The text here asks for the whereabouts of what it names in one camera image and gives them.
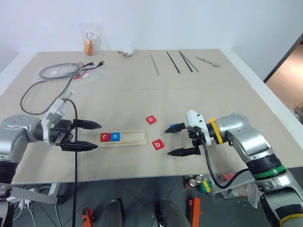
floor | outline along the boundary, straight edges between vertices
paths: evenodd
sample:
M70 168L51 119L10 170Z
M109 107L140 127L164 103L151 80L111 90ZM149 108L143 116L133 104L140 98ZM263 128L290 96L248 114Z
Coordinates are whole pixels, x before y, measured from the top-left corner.
M72 187L71 183L62 184L60 191L67 192L67 201L58 205L62 226L71 227L72 218ZM95 181L79 183L77 196L76 226L81 226L80 211L84 207L95 212L95 226L105 206L112 200L120 198L125 209L124 227L157 227L154 204L162 198L168 198L184 212L186 200L190 197L201 198L200 226L225 227L268 227L270 226L260 206L254 209L246 197L223 200L221 196L210 196L196 189L185 190L181 176L153 177L123 180ZM33 202L30 205L36 219L37 227L59 226L54 205ZM32 227L30 213L23 210L14 221L14 227Z
M296 47L266 85L288 109L303 101L303 44Z

red tile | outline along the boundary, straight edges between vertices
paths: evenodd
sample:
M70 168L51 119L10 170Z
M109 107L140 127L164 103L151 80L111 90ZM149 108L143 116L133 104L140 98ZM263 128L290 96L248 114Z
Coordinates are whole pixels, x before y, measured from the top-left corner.
M103 132L100 135L100 141L101 142L108 142L110 141L110 133L109 132Z
M164 144L163 144L162 140L160 140L160 139L153 141L152 144L156 150L162 149L164 147Z
M157 121L156 118L153 115L151 115L151 116L149 116L145 119L148 122L148 124L154 124Z

table surface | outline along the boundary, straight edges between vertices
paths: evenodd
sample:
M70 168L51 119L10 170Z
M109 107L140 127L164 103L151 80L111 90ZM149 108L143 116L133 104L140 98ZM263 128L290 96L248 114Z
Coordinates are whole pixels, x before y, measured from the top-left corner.
M145 130L147 145L100 147L78 153L78 179L90 181L160 175L207 173L205 156L172 157L167 152L190 147L186 131L164 134L172 123L182 122L189 109L201 113L205 120L236 112L248 116L271 144L286 167L302 166L301 147L269 109L247 80L220 50L184 50L183 53L199 69L190 72L178 51L169 51L181 73L177 73L166 51L136 51L132 57L117 52L86 56L82 52L40 52L21 71L0 96L0 121L21 113L19 101L26 89L37 80L43 67L63 62L103 60L102 69L90 72L86 79L73 80L65 95L75 91L80 119L100 123L100 130L79 130L79 140L97 142L99 133ZM159 75L151 56L157 64ZM215 68L195 59L196 56L221 64ZM33 112L43 110L62 90L67 80L51 81L37 86L25 100ZM155 124L145 118L154 115ZM69 106L65 119L74 117ZM161 139L165 148L155 150L152 141ZM228 144L209 147L215 172L227 173L245 168L236 151ZM17 168L14 183L71 182L74 180L74 153L42 142L29 144Z

orange bracket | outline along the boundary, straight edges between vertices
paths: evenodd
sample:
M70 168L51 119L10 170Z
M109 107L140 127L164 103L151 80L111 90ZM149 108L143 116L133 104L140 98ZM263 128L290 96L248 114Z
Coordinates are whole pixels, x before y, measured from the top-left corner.
M199 227L199 219L202 214L200 210L201 200L198 197L194 197L192 200L189 200L188 203L191 212L191 226Z
M83 224L81 227L93 227L93 218L94 214L91 209L88 209L87 207L84 208L81 212Z

tan floor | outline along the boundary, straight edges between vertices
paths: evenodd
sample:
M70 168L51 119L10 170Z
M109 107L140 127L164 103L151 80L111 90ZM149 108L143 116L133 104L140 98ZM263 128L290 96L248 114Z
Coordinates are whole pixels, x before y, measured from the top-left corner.
M298 45L266 83L275 95L294 109L303 101L303 45Z

